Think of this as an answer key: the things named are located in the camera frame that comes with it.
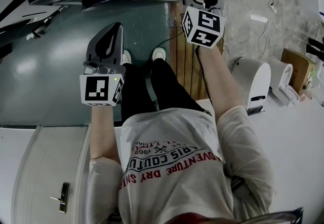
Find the white wall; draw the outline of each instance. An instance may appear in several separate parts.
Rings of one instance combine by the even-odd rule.
[[[324,100],[324,94],[317,98]],[[213,109],[209,100],[198,103]],[[316,219],[324,209],[324,107],[315,99],[284,107],[270,94],[264,110],[250,121],[275,171],[272,211],[304,207],[303,224],[320,224]]]
[[[0,221],[11,224],[11,201],[16,176],[34,130],[0,128]]]

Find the gray tile floor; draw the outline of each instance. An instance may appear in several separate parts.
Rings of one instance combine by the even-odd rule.
[[[156,45],[169,38],[165,4],[89,13],[69,7],[53,19],[42,38],[14,42],[13,52],[2,61],[0,123],[89,123],[91,108],[81,104],[79,75],[83,74],[91,38],[117,21],[124,26],[124,48],[138,66],[150,59]],[[121,120],[120,106],[114,108],[114,120]]]
[[[251,20],[252,14],[269,20],[265,61],[280,58],[283,48],[304,52],[308,37],[321,40],[324,36],[323,27],[299,9],[298,0],[283,0],[286,22],[284,29],[277,31],[273,22],[276,19],[281,25],[281,14],[274,14],[269,1],[224,0],[226,47],[223,56],[229,67],[242,53],[248,52],[243,56],[260,59],[264,52],[264,37],[260,39],[260,47],[258,45],[264,23]],[[3,60],[0,123],[48,126],[88,123],[90,107],[80,103],[78,76],[83,73],[82,63],[90,39],[116,21],[124,25],[125,48],[139,66],[149,59],[157,44],[169,37],[165,4],[91,13],[70,7],[54,19],[43,38],[16,41],[14,52]],[[118,106],[114,117],[120,120]]]

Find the shoe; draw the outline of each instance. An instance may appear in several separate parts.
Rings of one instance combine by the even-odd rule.
[[[132,64],[132,57],[131,57],[130,53],[126,49],[124,49],[123,60],[122,60],[121,64],[123,65],[126,63]]]
[[[152,55],[152,60],[156,60],[158,58],[166,60],[166,52],[163,48],[155,48]]]

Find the cardboard box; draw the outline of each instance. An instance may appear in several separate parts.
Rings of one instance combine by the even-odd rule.
[[[315,64],[301,53],[284,49],[281,61],[293,65],[293,75],[290,79],[289,85],[300,95],[303,86],[306,86]]]

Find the green floor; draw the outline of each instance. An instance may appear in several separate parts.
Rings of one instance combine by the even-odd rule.
[[[154,47],[169,38],[168,5],[163,3],[87,13],[79,6],[69,7],[53,19],[42,38],[17,40],[13,53],[1,63],[0,122],[44,126],[89,123],[91,108],[81,104],[79,75],[83,74],[89,41],[114,22],[123,24],[124,48],[137,66],[143,66]],[[169,43],[162,47],[168,49]],[[114,120],[121,120],[119,106],[114,108]]]

